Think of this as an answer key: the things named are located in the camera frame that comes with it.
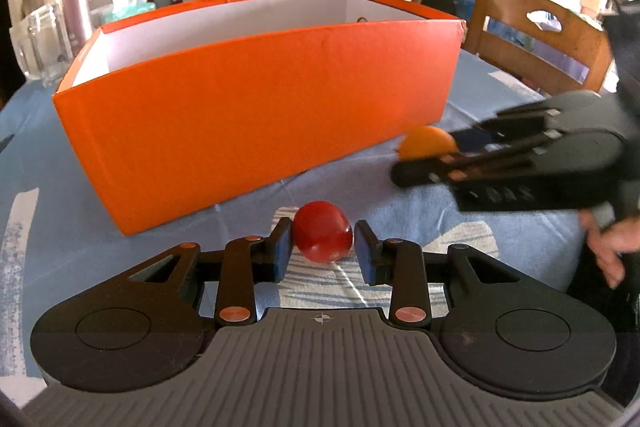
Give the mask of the person right hand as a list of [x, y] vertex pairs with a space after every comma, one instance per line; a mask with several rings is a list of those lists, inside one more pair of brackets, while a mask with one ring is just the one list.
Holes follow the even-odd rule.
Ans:
[[629, 255], [639, 250], [639, 217], [628, 217], [614, 223], [602, 231], [596, 218], [589, 210], [578, 215], [580, 226], [586, 231], [586, 242], [596, 256], [597, 266], [603, 272], [608, 286], [620, 286], [626, 274], [621, 255]]

